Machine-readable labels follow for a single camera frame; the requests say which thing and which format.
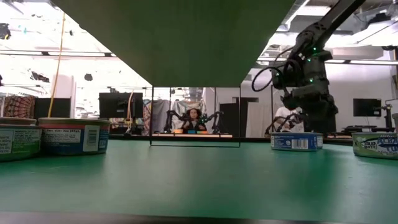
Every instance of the can label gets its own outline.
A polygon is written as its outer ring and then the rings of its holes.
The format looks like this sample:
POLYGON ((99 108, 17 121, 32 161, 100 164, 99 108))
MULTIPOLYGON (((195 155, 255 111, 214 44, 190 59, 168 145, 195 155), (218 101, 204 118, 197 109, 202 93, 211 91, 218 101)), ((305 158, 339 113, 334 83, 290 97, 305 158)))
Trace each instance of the can label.
POLYGON ((317 137, 311 134, 275 134, 271 135, 271 148, 280 150, 315 151, 317 137))
POLYGON ((104 152, 109 139, 109 126, 43 124, 43 148, 56 154, 104 152))
POLYGON ((40 129, 0 129, 0 154, 36 153, 40 129))
POLYGON ((323 136, 318 136, 317 137, 317 145, 318 145, 318 148, 322 148, 323 147, 323 136))
POLYGON ((380 136, 362 134, 354 136, 353 147, 355 154, 369 157, 390 157, 398 159, 397 134, 386 133, 380 136))

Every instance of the green tabletop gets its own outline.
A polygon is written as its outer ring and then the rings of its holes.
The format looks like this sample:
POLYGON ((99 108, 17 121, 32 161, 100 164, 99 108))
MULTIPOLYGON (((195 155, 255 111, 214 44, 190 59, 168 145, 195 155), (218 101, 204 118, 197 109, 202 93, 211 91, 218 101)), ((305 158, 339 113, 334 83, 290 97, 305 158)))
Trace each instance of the green tabletop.
POLYGON ((397 223, 398 161, 318 152, 159 147, 0 164, 0 211, 397 223))

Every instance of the white shirt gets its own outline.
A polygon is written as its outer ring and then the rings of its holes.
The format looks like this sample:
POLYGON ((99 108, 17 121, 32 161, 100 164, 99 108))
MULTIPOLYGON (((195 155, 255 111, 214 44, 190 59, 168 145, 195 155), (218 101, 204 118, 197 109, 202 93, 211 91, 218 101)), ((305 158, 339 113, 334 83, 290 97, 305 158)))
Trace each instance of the white shirt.
MULTIPOLYGON (((289 110, 289 109, 287 109, 286 107, 280 107, 277 111, 276 111, 276 113, 275 113, 275 117, 278 117, 278 116, 280 116, 280 117, 283 117, 283 118, 286 118, 286 117, 288 117, 289 115, 291 115, 291 114, 298 114, 298 112, 296 111, 296 110, 289 110)), ((274 123, 274 125, 275 125, 275 128, 276 129, 278 129, 279 128, 279 126, 280 126, 280 124, 279 123, 274 123)), ((282 127, 282 130, 281 131, 291 131, 291 132, 293 132, 293 133, 302 133, 302 132, 304 132, 304 124, 301 122, 300 124, 296 124, 292 129, 289 129, 289 128, 285 128, 285 127, 282 127)))

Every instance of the green overhead panel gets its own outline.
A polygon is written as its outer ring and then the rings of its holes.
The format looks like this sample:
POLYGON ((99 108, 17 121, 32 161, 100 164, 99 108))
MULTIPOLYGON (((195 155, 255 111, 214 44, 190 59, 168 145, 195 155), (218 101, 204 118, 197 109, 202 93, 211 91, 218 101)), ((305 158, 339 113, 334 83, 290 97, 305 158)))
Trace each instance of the green overhead panel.
POLYGON ((237 87, 294 0, 52 0, 154 86, 237 87))

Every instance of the tuna can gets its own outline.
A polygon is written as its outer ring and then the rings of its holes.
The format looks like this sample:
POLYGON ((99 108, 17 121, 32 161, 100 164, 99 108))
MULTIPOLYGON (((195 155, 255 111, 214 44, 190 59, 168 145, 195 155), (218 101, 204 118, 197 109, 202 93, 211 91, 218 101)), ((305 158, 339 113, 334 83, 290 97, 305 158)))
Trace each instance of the tuna can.
POLYGON ((27 118, 0 118, 0 124, 36 125, 36 119, 27 118))
POLYGON ((42 130, 30 125, 0 125, 0 162, 27 159, 40 151, 42 130))
POLYGON ((39 118, 42 150, 63 156, 105 153, 110 124, 98 119, 39 118))
POLYGON ((356 156, 398 159, 396 133, 353 133, 352 135, 356 156))
POLYGON ((318 137, 318 133, 271 133, 271 149, 317 151, 318 137))

